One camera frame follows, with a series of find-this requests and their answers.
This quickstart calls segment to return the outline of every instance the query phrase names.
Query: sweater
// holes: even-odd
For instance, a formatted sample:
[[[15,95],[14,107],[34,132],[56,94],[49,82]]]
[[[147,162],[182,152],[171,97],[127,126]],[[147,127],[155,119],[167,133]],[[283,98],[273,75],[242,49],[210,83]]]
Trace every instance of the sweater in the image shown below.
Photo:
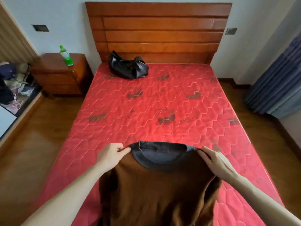
[[[131,144],[100,177],[103,226],[207,226],[221,185],[196,152],[184,144]]]

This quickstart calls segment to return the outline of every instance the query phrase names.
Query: sweater sleeve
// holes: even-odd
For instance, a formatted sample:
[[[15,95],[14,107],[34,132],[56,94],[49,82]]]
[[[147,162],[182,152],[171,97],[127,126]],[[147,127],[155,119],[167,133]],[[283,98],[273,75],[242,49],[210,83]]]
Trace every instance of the sweater sleeve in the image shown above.
[[[218,177],[214,177],[209,183],[204,195],[204,206],[196,221],[196,226],[213,225],[213,209],[221,184],[222,181]]]
[[[118,187],[114,169],[104,173],[99,178],[99,193],[103,225],[110,225],[111,192]]]

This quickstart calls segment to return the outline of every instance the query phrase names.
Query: nightstand top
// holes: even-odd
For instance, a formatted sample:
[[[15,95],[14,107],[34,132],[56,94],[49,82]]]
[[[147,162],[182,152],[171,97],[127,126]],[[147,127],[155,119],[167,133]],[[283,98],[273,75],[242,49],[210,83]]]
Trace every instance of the nightstand top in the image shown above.
[[[74,67],[80,63],[81,59],[85,59],[84,54],[70,54],[70,56],[74,63],[73,66],[67,66],[60,53],[45,53],[31,64],[31,70],[73,70]]]

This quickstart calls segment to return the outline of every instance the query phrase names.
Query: headboard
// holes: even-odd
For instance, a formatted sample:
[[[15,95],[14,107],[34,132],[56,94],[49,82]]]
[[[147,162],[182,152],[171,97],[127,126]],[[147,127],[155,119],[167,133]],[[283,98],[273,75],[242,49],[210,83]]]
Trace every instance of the headboard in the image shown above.
[[[86,2],[97,51],[146,63],[210,64],[231,3]]]

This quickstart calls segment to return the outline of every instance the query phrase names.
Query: floor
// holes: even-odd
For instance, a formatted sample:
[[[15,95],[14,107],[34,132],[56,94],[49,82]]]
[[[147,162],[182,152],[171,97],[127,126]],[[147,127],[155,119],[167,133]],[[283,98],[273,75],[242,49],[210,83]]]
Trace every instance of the floor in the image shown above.
[[[221,83],[239,120],[268,170],[286,208],[301,218],[301,163],[289,149],[274,123],[248,111],[244,89]],[[20,225],[34,211],[47,174],[64,142],[82,98],[44,99],[0,159],[0,225]]]

